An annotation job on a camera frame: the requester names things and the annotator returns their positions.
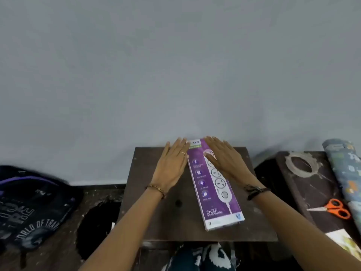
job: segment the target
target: wall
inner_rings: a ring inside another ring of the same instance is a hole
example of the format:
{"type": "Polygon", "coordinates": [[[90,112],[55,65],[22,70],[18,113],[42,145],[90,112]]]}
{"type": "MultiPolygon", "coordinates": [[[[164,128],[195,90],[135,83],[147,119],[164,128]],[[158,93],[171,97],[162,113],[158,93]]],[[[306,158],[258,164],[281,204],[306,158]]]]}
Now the wall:
{"type": "Polygon", "coordinates": [[[216,135],[361,153],[361,0],[0,0],[0,162],[125,182],[136,146],[216,135]]]}

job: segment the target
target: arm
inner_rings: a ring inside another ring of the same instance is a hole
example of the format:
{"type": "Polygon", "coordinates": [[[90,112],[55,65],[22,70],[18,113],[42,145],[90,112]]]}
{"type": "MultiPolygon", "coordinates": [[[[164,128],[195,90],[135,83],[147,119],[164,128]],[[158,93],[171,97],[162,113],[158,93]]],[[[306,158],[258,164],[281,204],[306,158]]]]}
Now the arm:
{"type": "MultiPolygon", "coordinates": [[[[264,188],[248,170],[241,155],[228,142],[221,142],[216,137],[206,137],[205,141],[217,159],[210,154],[206,154],[206,157],[224,177],[235,180],[242,188],[264,188]]],[[[359,260],[272,192],[261,193],[253,201],[304,270],[361,270],[359,260]]]]}
{"type": "MultiPolygon", "coordinates": [[[[189,143],[186,143],[186,139],[181,141],[178,138],[170,149],[168,142],[158,161],[151,183],[167,193],[178,182],[187,165],[188,148],[189,143]]],[[[79,271],[130,270],[161,199],[160,191],[147,188],[79,271]]]]}

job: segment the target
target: brown bead bracelet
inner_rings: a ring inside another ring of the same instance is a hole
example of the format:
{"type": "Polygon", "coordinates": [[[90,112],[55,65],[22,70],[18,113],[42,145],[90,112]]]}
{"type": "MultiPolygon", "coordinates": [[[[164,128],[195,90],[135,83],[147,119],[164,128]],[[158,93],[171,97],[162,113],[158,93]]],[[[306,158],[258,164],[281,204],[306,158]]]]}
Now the brown bead bracelet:
{"type": "Polygon", "coordinates": [[[164,192],[160,187],[157,187],[157,186],[154,185],[154,184],[149,184],[149,185],[147,185],[147,186],[146,186],[146,189],[147,189],[148,187],[155,188],[155,189],[158,190],[160,193],[162,193],[162,195],[163,195],[162,200],[167,197],[167,194],[165,194],[165,192],[164,192]]]}

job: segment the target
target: product box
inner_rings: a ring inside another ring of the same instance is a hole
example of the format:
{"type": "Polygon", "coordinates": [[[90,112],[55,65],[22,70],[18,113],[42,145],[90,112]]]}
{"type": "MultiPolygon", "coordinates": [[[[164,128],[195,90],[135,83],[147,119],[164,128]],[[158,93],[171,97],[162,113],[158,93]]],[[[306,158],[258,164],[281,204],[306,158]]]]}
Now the product box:
{"type": "Polygon", "coordinates": [[[207,231],[244,220],[232,188],[223,175],[203,155],[214,153],[203,139],[192,140],[187,152],[194,189],[207,231]]]}

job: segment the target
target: wrapping paper roll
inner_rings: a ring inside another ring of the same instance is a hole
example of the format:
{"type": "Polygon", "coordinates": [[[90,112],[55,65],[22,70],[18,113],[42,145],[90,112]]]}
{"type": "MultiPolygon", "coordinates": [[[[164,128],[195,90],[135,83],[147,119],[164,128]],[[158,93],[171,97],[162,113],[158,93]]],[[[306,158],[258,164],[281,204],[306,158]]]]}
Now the wrapping paper roll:
{"type": "Polygon", "coordinates": [[[349,141],[330,139],[322,146],[361,234],[361,159],[349,141]]]}

